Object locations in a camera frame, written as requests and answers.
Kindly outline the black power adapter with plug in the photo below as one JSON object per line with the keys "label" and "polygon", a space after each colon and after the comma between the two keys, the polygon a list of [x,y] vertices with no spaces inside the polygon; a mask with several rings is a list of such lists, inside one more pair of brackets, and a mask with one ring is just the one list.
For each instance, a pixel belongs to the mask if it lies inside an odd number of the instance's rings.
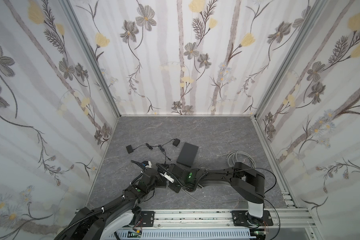
{"label": "black power adapter with plug", "polygon": [[155,148],[155,146],[152,146],[152,145],[150,145],[150,144],[148,144],[148,143],[144,143],[144,144],[139,145],[139,146],[137,146],[137,147],[135,147],[135,148],[134,148],[132,145],[128,145],[128,146],[126,146],[126,150],[127,150],[128,154],[131,154],[131,153],[133,153],[135,150],[137,150],[138,148],[141,148],[141,147],[147,147],[147,148],[150,149],[150,150],[152,150],[153,148]]}

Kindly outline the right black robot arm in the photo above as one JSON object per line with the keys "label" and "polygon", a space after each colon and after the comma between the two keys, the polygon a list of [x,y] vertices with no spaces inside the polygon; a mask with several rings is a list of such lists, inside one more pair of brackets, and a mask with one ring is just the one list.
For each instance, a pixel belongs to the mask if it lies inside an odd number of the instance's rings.
{"label": "right black robot arm", "polygon": [[174,192],[185,190],[189,193],[207,186],[227,185],[232,187],[248,202],[246,222],[250,228],[258,228],[264,222],[264,202],[266,177],[259,172],[262,168],[252,168],[244,163],[222,170],[184,170],[175,164],[162,167],[156,164],[160,175],[169,182]]}

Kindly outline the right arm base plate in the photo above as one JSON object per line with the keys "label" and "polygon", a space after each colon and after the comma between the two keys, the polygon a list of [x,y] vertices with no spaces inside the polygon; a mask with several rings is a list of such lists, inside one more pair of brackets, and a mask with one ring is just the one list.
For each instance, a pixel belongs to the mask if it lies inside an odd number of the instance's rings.
{"label": "right arm base plate", "polygon": [[274,225],[270,212],[266,210],[263,211],[263,217],[261,219],[250,217],[248,211],[232,211],[231,213],[235,227],[257,229]]}

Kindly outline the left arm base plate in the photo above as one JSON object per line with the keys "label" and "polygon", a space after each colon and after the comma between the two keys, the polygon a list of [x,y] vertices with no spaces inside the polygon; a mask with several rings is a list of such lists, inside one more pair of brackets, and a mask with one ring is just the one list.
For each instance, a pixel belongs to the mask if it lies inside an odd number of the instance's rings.
{"label": "left arm base plate", "polygon": [[154,226],[154,220],[154,211],[142,211],[134,215],[133,226],[139,228],[150,228]]}

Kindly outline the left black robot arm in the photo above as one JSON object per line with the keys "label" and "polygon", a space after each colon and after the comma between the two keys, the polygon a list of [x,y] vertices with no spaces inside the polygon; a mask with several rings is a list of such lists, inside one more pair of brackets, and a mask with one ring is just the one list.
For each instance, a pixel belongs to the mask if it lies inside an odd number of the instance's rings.
{"label": "left black robot arm", "polygon": [[79,210],[73,220],[55,237],[56,240],[99,240],[105,228],[122,214],[133,210],[145,201],[161,183],[168,165],[156,163],[155,167],[146,168],[122,194],[111,202],[95,208]]}

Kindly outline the black ribbed network switch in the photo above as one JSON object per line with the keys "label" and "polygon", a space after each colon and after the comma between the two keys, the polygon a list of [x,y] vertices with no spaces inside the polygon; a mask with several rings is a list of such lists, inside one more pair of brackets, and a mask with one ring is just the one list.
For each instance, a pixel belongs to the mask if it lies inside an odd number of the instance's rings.
{"label": "black ribbed network switch", "polygon": [[166,171],[163,170],[162,167],[160,167],[158,164],[156,164],[159,180],[157,183],[157,188],[163,188],[165,189],[168,185],[168,180],[164,177]]}

